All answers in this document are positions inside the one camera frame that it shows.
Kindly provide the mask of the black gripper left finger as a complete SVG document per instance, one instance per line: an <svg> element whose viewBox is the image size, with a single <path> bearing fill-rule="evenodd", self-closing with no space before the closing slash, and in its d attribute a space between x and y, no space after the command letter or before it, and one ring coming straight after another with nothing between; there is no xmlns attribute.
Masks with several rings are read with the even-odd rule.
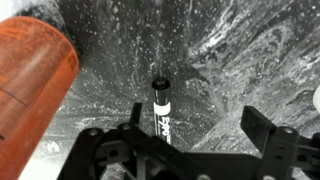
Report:
<svg viewBox="0 0 320 180"><path fill-rule="evenodd" d="M117 130L129 151L122 163L133 180L200 180L207 177L204 166L157 136L148 136L139 127L142 104L135 103L131 117Z"/></svg>

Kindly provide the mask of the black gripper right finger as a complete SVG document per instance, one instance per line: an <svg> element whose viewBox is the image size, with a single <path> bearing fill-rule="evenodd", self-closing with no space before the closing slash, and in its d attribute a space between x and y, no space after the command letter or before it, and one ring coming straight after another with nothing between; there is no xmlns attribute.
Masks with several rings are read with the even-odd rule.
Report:
<svg viewBox="0 0 320 180"><path fill-rule="evenodd" d="M298 134L288 127L276 127L253 106L245 106L241 129L262 155L259 180L290 180Z"/></svg>

